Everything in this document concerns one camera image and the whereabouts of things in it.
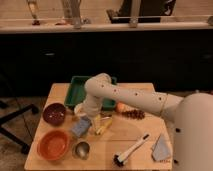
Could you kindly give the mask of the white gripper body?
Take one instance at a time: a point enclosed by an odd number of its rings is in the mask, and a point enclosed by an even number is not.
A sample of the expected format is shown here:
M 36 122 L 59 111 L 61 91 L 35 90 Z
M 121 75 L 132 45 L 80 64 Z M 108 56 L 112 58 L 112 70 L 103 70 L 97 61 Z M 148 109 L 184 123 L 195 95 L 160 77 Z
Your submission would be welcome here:
M 102 99 L 94 96 L 87 96 L 83 101 L 83 111 L 89 118 L 96 117 L 102 108 Z

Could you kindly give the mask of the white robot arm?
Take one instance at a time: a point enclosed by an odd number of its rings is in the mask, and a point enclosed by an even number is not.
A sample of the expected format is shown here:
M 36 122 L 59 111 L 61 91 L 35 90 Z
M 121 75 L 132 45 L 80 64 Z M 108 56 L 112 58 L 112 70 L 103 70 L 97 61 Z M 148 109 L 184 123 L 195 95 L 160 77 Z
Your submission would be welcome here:
M 90 119 L 99 114 L 104 98 L 166 118 L 175 126 L 173 171 L 213 171 L 213 95 L 129 89 L 113 85 L 105 73 L 89 78 L 84 87 L 83 109 Z

